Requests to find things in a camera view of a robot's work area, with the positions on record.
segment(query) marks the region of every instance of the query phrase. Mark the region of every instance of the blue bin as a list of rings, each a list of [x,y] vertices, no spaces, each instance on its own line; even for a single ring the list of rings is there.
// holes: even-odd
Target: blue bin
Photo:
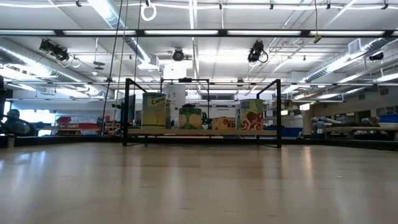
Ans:
[[[380,123],[398,123],[398,114],[380,115]]]

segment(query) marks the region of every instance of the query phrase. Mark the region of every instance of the ceiling-mounted camera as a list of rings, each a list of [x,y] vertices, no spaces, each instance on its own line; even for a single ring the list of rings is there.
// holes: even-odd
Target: ceiling-mounted camera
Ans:
[[[376,54],[370,56],[369,60],[371,60],[373,62],[375,60],[382,60],[383,58],[384,58],[383,52],[379,52],[379,53],[376,53]]]
[[[70,58],[67,48],[53,44],[49,40],[42,40],[39,49],[46,54],[49,53],[61,62],[67,62]]]
[[[267,57],[265,60],[261,60],[263,54]],[[268,61],[268,54],[264,51],[262,40],[256,40],[256,43],[253,44],[249,52],[248,61],[250,64],[254,64],[257,61],[261,63],[266,63]]]
[[[175,49],[173,54],[173,60],[176,62],[181,62],[182,60],[184,60],[184,53],[182,52],[182,49]]]

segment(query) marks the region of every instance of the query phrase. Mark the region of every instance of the red object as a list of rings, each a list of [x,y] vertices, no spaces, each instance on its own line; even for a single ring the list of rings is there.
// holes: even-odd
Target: red object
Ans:
[[[62,116],[57,119],[58,124],[69,123],[72,119],[70,117]]]

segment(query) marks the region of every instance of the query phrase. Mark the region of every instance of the ventilation duct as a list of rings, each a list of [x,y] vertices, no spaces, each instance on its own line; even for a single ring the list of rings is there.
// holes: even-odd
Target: ventilation duct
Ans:
[[[372,41],[366,41],[364,39],[360,39],[359,43],[362,43],[362,46],[360,46],[360,50],[355,50],[352,54],[350,54],[349,51],[346,51],[342,54],[337,55],[336,57],[324,63],[321,67],[309,71],[301,82],[310,83],[316,80],[317,78],[320,78],[324,75],[330,74],[338,69],[341,69],[344,66],[353,63],[355,59],[364,57],[366,55],[374,53],[377,50],[380,50],[382,47],[386,46],[393,40],[395,39],[378,38]]]
[[[97,13],[105,20],[105,22],[110,26],[110,28],[116,30],[118,29],[119,14],[116,12],[115,7],[109,0],[88,0],[88,2],[93,6]],[[128,29],[125,25],[125,21],[120,18],[119,30]],[[151,57],[144,52],[137,41],[132,37],[123,38],[125,43],[131,48],[131,50],[138,56],[141,63],[151,63]]]
[[[64,68],[37,53],[11,42],[10,40],[0,38],[0,53],[2,55],[1,58],[11,59],[8,60],[8,64],[15,67],[25,66],[26,69],[32,70],[35,75],[38,75],[38,78],[44,77],[54,81],[68,80],[68,82],[92,82],[89,78],[86,78],[69,68]],[[106,92],[106,88],[104,86],[93,87],[91,85],[85,85],[85,87],[95,90],[95,95],[100,92],[104,95],[103,93]],[[109,91],[108,96],[112,98],[113,95],[114,92],[112,90]]]

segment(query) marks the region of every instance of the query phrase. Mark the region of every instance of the pipe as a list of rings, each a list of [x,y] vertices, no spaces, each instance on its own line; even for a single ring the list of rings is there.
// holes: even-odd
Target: pipe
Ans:
[[[88,2],[93,6],[97,13],[105,20],[105,22],[112,29],[124,30],[128,29],[126,21],[119,18],[115,7],[109,0],[88,0]],[[131,50],[138,56],[141,63],[149,63],[149,55],[141,48],[137,41],[133,37],[123,37],[123,40],[131,48]]]
[[[380,50],[382,47],[386,46],[393,40],[395,39],[378,38],[366,44],[363,48],[361,48],[361,52],[358,54],[350,55],[348,51],[339,54],[331,60],[327,61],[327,63],[324,63],[321,67],[309,71],[301,82],[309,83],[316,80],[317,78],[330,74],[350,63],[353,63],[358,58],[365,57],[377,50]]]
[[[19,58],[19,60],[23,62],[23,65],[28,65],[26,69],[31,69],[36,75],[44,75],[46,78],[54,80],[54,82],[59,79],[73,80],[73,82],[76,82],[76,84],[79,82],[92,82],[92,80],[89,78],[86,78],[85,76],[80,75],[69,68],[64,68],[59,64],[47,59],[46,57],[27,50],[10,40],[0,38],[0,50],[3,53],[12,55],[15,58]],[[11,65],[18,67],[20,64],[12,63]],[[104,86],[97,86],[95,89],[98,91],[106,91]]]

